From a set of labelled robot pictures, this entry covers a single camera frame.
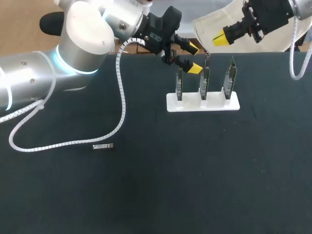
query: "black cloth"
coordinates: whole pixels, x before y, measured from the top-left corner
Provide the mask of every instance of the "black cloth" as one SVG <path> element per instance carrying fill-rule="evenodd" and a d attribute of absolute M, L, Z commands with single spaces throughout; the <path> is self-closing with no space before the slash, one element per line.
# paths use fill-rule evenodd
<path fill-rule="evenodd" d="M 296 54 L 296 68 L 304 56 Z M 230 57 L 212 55 L 210 91 L 221 89 Z M 21 117 L 0 125 L 0 233 L 311 233 L 312 67 L 293 81 L 288 53 L 234 59 L 239 111 L 168 113 L 177 67 L 124 55 L 127 114 L 106 141 L 113 151 L 19 153 L 7 138 Z M 185 75 L 184 91 L 198 83 Z M 55 93 L 15 142 L 99 137 L 120 113 L 115 56 L 108 56 L 86 89 Z"/>

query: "white spiral cable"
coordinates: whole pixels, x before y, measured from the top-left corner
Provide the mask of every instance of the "white spiral cable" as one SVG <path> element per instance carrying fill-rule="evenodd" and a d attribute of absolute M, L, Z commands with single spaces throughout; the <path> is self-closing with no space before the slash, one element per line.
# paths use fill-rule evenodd
<path fill-rule="evenodd" d="M 301 79 L 303 77 L 304 73 L 306 72 L 307 66 L 309 64 L 309 60 L 310 60 L 310 57 L 312 55 L 312 44 L 310 45 L 309 50 L 307 52 L 307 55 L 306 55 L 306 57 L 305 57 L 305 59 L 303 61 L 300 73 L 296 76 L 294 74 L 294 71 L 293 71 L 293 53 L 294 53 L 294 44 L 295 44 L 296 37 L 297 37 L 298 19 L 295 16 L 293 20 L 294 20 L 294 27 L 293 27 L 293 34 L 292 34 L 292 44 L 291 44 L 291 53 L 290 53 L 290 60 L 289 60 L 289 70 L 290 70 L 292 79 L 299 80 L 299 79 Z"/>
<path fill-rule="evenodd" d="M 46 101 L 50 98 L 54 87 L 55 87 L 55 83 L 56 83 L 56 77 L 55 77 L 55 70 L 54 67 L 51 63 L 51 61 L 49 60 L 49 58 L 47 56 L 45 56 L 45 58 L 47 59 L 47 61 L 50 64 L 51 70 L 52 70 L 52 74 L 53 74 L 53 82 L 51 85 L 51 89 L 50 92 L 48 94 L 48 96 L 45 98 L 45 100 L 40 100 L 37 101 L 19 111 L 16 111 L 18 113 L 18 115 L 21 115 L 23 113 L 25 113 L 27 110 L 31 110 L 32 108 L 34 108 L 37 105 L 37 108 L 35 108 L 28 116 L 26 116 L 20 123 L 18 123 L 18 125 L 12 130 L 10 137 L 9 137 L 9 143 L 11 145 L 11 147 L 17 151 L 20 152 L 25 152 L 25 153 L 30 153 L 30 152 L 38 152 L 38 151 L 44 151 L 44 150 L 49 150 L 49 149 L 53 149 L 53 148 L 58 148 L 58 147 L 63 147 L 63 146 L 67 146 L 67 145 L 76 145 L 76 144 L 85 144 L 85 143 L 93 143 L 93 142 L 98 142 L 98 141 L 102 141 L 105 140 L 111 136 L 113 136 L 122 126 L 125 116 L 126 116 L 126 100 L 125 100 L 125 94 L 123 91 L 123 86 L 122 86 L 122 80 L 121 80 L 121 74 L 120 74 L 120 58 L 122 55 L 123 50 L 125 49 L 125 47 L 130 44 L 130 43 L 139 43 L 141 45 L 145 45 L 144 40 L 141 39 L 137 39 L 137 38 L 129 38 L 126 42 L 124 42 L 122 44 L 122 46 L 120 47 L 118 53 L 117 53 L 117 57 L 116 57 L 116 74 L 117 74 L 117 80 L 118 80 L 118 84 L 119 84 L 119 90 L 120 90 L 120 96 L 121 96 L 121 104 L 122 104 L 122 113 L 121 113 L 121 118 L 119 121 L 119 124 L 117 125 L 117 127 L 110 132 L 109 134 L 102 136 L 102 137 L 98 137 L 98 138 L 94 138 L 94 139 L 89 139 L 89 140 L 75 140 L 75 141 L 68 141 L 68 142 L 64 142 L 64 143 L 59 143 L 59 144 L 54 144 L 54 145 L 49 145 L 49 146 L 44 146 L 44 147 L 36 147 L 36 148 L 32 148 L 32 149 L 23 149 L 20 148 L 18 146 L 16 146 L 13 142 L 13 137 L 15 135 L 15 133 L 19 130 L 19 128 L 26 123 L 30 118 L 32 118 L 40 109 L 43 109 L 44 104 L 46 103 Z"/>

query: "white fabric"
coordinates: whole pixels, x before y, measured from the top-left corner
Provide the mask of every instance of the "white fabric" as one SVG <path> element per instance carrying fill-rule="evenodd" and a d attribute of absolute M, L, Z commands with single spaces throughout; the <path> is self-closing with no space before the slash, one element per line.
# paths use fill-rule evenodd
<path fill-rule="evenodd" d="M 224 8 L 194 20 L 194 31 L 203 47 L 211 53 L 281 52 L 290 47 L 293 34 L 293 19 L 289 24 L 267 34 L 260 43 L 245 35 L 230 46 L 216 47 L 213 39 L 225 26 L 241 21 L 243 0 L 234 0 Z M 298 23 L 297 39 L 302 37 L 312 24 L 311 18 Z"/>

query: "silver cylinder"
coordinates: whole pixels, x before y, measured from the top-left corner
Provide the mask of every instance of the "silver cylinder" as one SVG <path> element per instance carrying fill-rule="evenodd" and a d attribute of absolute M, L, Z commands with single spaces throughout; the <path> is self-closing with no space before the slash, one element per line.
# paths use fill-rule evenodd
<path fill-rule="evenodd" d="M 97 70 L 106 58 L 106 54 L 95 55 L 78 47 L 69 38 L 66 30 L 62 32 L 58 51 L 60 57 L 69 66 L 83 72 L 93 72 Z"/>
<path fill-rule="evenodd" d="M 94 74 L 68 70 L 55 49 L 45 54 L 56 72 L 55 91 L 83 88 L 91 81 Z M 45 97 L 51 88 L 52 78 L 51 67 L 39 52 L 0 57 L 0 109 Z"/>
<path fill-rule="evenodd" d="M 143 19 L 143 6 L 135 0 L 114 0 L 103 17 L 111 26 L 115 37 L 127 40 L 138 30 Z"/>
<path fill-rule="evenodd" d="M 289 0 L 293 14 L 299 20 L 312 16 L 312 0 Z"/>

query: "small metal component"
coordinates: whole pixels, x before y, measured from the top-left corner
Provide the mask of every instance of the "small metal component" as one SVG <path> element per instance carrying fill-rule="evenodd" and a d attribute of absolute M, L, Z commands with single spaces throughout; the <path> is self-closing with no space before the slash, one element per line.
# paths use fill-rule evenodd
<path fill-rule="evenodd" d="M 114 148 L 114 144 L 93 145 L 94 150 L 109 150 L 113 148 Z"/>
<path fill-rule="evenodd" d="M 127 26 L 124 23 L 122 23 L 121 25 L 119 25 L 119 29 L 121 31 L 125 31 L 127 29 Z"/>
<path fill-rule="evenodd" d="M 205 60 L 205 66 L 204 66 L 204 72 L 200 74 L 200 96 L 202 100 L 207 99 L 207 92 L 208 92 L 208 84 L 209 84 L 209 77 L 210 77 L 210 54 L 206 53 L 206 60 Z"/>
<path fill-rule="evenodd" d="M 231 99 L 231 94 L 233 91 L 235 78 L 236 78 L 237 68 L 234 62 L 234 58 L 231 59 L 231 64 L 229 70 L 225 73 L 225 79 L 223 83 L 225 99 Z"/>
<path fill-rule="evenodd" d="M 176 97 L 178 101 L 182 101 L 182 88 L 183 88 L 183 69 L 179 68 L 177 74 L 176 74 L 176 83 L 175 83 L 175 88 L 176 88 Z"/>

